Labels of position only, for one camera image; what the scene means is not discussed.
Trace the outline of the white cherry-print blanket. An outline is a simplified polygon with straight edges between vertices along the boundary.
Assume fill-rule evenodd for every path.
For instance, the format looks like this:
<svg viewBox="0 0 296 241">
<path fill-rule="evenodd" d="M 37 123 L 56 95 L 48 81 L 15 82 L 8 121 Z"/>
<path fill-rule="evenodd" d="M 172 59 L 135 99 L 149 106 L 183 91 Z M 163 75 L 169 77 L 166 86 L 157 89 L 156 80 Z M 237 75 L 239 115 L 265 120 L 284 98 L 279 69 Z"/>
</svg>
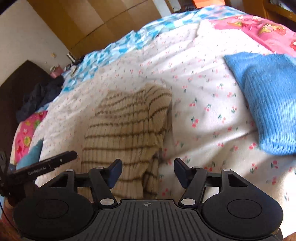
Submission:
<svg viewBox="0 0 296 241">
<path fill-rule="evenodd" d="M 61 93 L 32 142 L 44 141 L 41 160 L 68 150 L 80 154 L 90 119 L 109 90 L 166 86 L 173 128 L 164 143 L 158 196 L 178 199 L 183 193 L 173 171 L 177 157 L 211 172 L 229 168 L 278 201 L 281 231 L 288 236 L 295 232 L 295 157 L 271 156 L 258 147 L 255 123 L 223 59 L 239 52 L 269 54 L 244 32 L 217 30 L 207 20 L 162 33 Z"/>
</svg>

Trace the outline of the beige brown-striped knit sweater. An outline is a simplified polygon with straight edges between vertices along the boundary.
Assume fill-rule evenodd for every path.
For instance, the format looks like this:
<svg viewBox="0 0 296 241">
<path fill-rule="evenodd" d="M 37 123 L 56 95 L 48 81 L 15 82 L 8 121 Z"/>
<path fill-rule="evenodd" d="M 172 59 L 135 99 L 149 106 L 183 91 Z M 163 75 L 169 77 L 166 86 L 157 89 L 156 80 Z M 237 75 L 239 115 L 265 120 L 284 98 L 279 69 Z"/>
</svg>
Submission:
<svg viewBox="0 0 296 241">
<path fill-rule="evenodd" d="M 122 173 L 111 190 L 116 200 L 155 199 L 171 99 L 169 89 L 151 83 L 134 93 L 109 91 L 86 130 L 81 171 L 121 159 Z"/>
</svg>

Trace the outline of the dark navy garment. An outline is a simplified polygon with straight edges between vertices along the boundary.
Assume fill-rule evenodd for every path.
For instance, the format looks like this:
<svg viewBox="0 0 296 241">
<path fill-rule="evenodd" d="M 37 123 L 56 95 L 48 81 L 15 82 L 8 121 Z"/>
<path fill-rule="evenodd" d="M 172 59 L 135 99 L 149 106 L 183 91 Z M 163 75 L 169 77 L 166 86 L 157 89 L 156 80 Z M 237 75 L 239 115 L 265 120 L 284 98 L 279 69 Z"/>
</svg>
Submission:
<svg viewBox="0 0 296 241">
<path fill-rule="evenodd" d="M 62 75 L 48 83 L 37 83 L 29 94 L 23 96 L 22 107 L 16 111 L 17 122 L 25 121 L 40 108 L 52 102 L 60 94 L 63 84 L 64 77 Z"/>
</svg>

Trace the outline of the blue knit sweater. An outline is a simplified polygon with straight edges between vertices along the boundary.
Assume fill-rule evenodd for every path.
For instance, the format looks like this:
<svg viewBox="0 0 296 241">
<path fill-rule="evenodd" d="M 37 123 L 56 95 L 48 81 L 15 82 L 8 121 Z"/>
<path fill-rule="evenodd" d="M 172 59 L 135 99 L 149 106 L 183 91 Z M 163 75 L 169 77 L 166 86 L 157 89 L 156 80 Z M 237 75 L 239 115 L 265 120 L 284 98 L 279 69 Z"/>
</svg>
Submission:
<svg viewBox="0 0 296 241">
<path fill-rule="evenodd" d="M 247 100 L 260 148 L 272 155 L 294 155 L 295 58 L 240 52 L 224 60 Z"/>
</svg>

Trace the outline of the wooden shelf headboard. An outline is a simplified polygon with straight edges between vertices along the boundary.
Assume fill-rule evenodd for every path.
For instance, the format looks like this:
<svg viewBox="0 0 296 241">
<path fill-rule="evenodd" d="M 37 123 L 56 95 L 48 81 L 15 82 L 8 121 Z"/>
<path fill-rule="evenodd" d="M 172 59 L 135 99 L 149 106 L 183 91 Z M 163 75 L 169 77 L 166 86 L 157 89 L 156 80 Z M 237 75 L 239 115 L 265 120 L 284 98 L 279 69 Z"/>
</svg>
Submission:
<svg viewBox="0 0 296 241">
<path fill-rule="evenodd" d="M 285 25 L 295 32 L 295 13 L 293 11 L 288 11 L 270 1 L 246 0 L 243 1 L 243 6 L 246 13 Z"/>
</svg>

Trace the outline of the wooden wardrobe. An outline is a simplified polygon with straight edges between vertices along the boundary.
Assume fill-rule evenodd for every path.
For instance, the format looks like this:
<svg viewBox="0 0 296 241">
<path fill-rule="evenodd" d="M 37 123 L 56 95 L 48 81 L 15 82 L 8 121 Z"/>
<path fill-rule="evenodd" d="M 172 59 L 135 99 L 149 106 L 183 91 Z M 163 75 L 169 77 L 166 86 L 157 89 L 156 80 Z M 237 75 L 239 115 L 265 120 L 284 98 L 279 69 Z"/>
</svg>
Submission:
<svg viewBox="0 0 296 241">
<path fill-rule="evenodd" d="M 66 48 L 79 58 L 173 12 L 169 1 L 29 1 Z"/>
</svg>

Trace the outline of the orange box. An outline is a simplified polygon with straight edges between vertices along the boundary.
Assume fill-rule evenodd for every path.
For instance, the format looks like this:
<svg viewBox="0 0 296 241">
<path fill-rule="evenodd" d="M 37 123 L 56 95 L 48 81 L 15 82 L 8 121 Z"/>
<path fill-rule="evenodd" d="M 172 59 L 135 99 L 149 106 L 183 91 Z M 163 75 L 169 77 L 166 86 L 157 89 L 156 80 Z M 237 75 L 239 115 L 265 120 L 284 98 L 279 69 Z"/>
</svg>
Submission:
<svg viewBox="0 0 296 241">
<path fill-rule="evenodd" d="M 206 6 L 211 6 L 211 5 L 218 5 L 218 6 L 223 6 L 225 5 L 224 0 L 193 0 L 193 3 L 196 8 L 204 8 Z"/>
</svg>

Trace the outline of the blue white geometric quilt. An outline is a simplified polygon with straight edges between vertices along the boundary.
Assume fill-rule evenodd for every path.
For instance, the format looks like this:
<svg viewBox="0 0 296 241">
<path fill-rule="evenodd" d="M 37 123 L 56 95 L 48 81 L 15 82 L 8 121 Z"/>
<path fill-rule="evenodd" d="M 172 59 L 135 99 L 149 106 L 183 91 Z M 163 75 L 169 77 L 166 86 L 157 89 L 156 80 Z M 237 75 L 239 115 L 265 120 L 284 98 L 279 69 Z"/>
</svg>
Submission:
<svg viewBox="0 0 296 241">
<path fill-rule="evenodd" d="M 214 35 L 214 20 L 241 16 L 228 6 L 209 6 L 173 14 L 132 31 L 105 49 L 87 54 L 74 75 L 64 74 L 60 94 L 38 111 L 92 113 L 110 91 L 135 93 L 146 83 L 172 88 L 185 83 L 197 41 Z"/>
</svg>

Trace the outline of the teal knit garment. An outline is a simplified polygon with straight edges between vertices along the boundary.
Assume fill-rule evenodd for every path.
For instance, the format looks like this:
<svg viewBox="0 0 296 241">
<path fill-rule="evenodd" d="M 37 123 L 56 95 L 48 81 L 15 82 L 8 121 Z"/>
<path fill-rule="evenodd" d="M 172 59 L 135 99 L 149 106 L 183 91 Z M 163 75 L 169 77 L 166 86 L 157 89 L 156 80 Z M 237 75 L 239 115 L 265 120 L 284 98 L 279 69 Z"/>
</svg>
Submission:
<svg viewBox="0 0 296 241">
<path fill-rule="evenodd" d="M 16 165 L 16 169 L 22 169 L 27 166 L 33 165 L 39 162 L 41 151 L 43 148 L 43 139 L 39 140 L 35 146 L 24 156 Z"/>
</svg>

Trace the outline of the dark brown headboard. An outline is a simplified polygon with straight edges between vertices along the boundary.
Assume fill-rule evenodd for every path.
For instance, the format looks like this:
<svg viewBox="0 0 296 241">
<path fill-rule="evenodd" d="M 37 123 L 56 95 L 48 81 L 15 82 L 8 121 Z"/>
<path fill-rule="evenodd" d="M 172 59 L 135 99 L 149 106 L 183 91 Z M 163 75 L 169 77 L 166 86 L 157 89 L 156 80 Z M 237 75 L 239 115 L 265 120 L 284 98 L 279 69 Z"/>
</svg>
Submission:
<svg viewBox="0 0 296 241">
<path fill-rule="evenodd" d="M 53 78 L 41 67 L 27 60 L 1 85 L 0 134 L 1 151 L 9 159 L 18 127 L 16 111 L 23 105 L 23 96 L 29 94 L 38 83 L 47 84 Z"/>
</svg>

